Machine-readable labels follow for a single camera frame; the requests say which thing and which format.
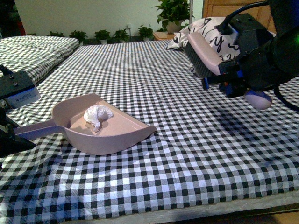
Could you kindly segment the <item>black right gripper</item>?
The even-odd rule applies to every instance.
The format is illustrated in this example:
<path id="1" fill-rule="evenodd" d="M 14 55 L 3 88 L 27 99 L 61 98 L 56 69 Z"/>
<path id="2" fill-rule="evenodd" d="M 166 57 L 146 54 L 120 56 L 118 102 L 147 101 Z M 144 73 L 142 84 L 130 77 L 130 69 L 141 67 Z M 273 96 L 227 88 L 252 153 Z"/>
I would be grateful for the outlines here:
<path id="1" fill-rule="evenodd" d="M 203 88 L 219 84 L 228 98 L 246 94 L 266 97 L 263 91 L 276 88 L 280 82 L 280 68 L 276 65 L 278 39 L 235 42 L 240 54 L 235 59 L 217 62 L 213 75 L 202 79 Z"/>

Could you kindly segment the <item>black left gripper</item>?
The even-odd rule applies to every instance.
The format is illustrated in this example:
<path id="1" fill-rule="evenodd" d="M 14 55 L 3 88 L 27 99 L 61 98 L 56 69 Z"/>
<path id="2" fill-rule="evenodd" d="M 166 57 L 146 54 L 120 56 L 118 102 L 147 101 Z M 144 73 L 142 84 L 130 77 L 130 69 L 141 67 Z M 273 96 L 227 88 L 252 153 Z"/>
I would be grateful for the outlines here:
<path id="1" fill-rule="evenodd" d="M 11 154 L 20 153 L 33 149 L 36 144 L 19 137 L 14 132 L 17 125 L 7 117 L 5 109 L 0 108 L 0 157 L 7 157 Z"/>

